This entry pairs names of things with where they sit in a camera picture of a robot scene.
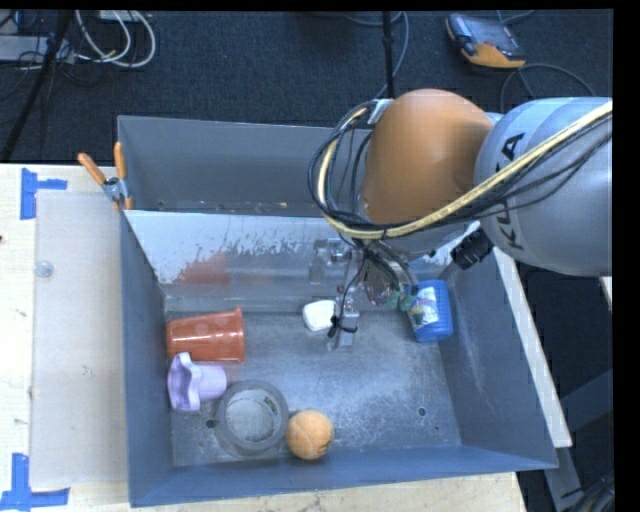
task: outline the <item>bin floor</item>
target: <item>bin floor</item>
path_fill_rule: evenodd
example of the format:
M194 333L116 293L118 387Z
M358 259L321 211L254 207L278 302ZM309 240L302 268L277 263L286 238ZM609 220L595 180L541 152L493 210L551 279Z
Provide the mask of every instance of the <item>bin floor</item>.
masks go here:
M269 382L290 414L322 411L335 428L332 451L460 444L439 346L417 343L401 313L363 312L353 345L333 351L300 315L245 313L244 328L246 360L228 369L230 381ZM176 466L238 460L214 434L218 402L171 413ZM275 456L290 456L284 442Z

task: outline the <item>blue can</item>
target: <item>blue can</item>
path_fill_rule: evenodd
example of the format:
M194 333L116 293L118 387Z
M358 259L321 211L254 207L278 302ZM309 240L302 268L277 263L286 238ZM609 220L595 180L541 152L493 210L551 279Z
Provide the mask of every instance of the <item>blue can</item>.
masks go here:
M407 315L419 342L435 343L451 336L453 321L447 283L442 279L420 281L418 295Z

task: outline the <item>purple object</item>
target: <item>purple object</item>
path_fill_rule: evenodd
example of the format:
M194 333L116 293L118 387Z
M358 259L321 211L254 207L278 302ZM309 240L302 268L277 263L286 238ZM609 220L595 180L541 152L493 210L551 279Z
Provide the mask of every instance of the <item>purple object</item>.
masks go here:
M189 352L176 354L167 376L171 407L176 411L199 411L200 402L220 398L227 389L227 375L215 363L191 361Z

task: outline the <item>red plastic cup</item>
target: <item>red plastic cup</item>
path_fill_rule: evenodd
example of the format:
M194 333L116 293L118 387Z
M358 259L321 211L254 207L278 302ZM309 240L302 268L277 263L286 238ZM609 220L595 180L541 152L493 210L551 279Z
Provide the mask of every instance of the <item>red plastic cup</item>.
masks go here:
M178 318L167 323L167 354L172 360L189 352L193 361L243 363L244 322L242 309Z

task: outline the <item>foam ball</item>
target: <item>foam ball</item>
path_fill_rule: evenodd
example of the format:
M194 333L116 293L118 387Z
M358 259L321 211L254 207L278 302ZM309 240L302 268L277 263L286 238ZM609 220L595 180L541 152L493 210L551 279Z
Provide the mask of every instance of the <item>foam ball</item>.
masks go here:
M327 453L333 441L333 424L321 412L306 409L289 420L285 436L294 455L314 460Z

